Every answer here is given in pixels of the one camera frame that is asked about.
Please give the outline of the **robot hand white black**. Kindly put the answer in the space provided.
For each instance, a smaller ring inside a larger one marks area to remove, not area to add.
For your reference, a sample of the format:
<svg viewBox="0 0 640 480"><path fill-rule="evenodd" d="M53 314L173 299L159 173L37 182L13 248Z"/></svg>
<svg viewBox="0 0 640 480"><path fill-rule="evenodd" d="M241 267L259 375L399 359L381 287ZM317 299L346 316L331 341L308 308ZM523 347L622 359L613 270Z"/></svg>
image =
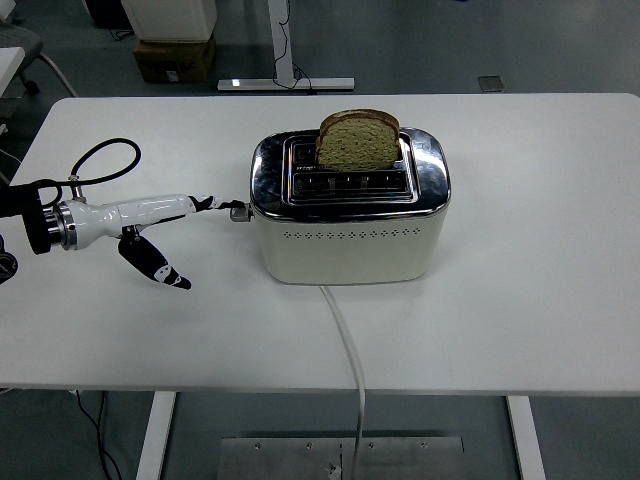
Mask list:
<svg viewBox="0 0 640 480"><path fill-rule="evenodd" d="M102 237L115 238L118 253L143 276L188 290L191 282L175 270L141 231L190 214L225 209L236 222L248 222L252 216L252 207L239 200L175 194L101 206L73 199L57 204L45 215L45 220L53 245L65 250L81 250Z"/></svg>

